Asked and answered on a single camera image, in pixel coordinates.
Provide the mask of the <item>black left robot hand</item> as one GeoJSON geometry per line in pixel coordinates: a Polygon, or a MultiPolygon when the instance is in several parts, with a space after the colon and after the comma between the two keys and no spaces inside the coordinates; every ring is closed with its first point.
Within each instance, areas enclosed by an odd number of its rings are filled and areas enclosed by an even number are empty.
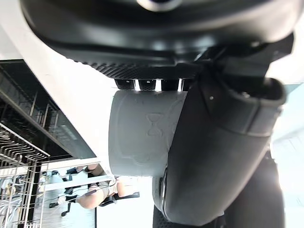
{"type": "Polygon", "coordinates": [[[108,156],[152,177],[153,226],[282,228],[270,138],[301,0],[22,0],[34,34],[118,87],[108,156]]]}

